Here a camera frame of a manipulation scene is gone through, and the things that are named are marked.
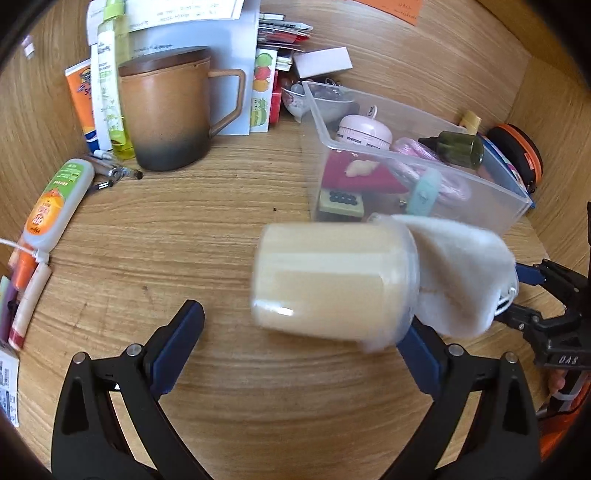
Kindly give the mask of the right hand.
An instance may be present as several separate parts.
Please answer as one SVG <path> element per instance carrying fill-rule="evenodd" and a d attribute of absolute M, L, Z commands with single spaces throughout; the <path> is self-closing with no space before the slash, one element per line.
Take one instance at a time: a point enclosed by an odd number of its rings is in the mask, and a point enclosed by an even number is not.
<path fill-rule="evenodd" d="M 547 374 L 548 390 L 551 395 L 559 392 L 566 383 L 566 371 L 561 369 L 550 370 Z"/>

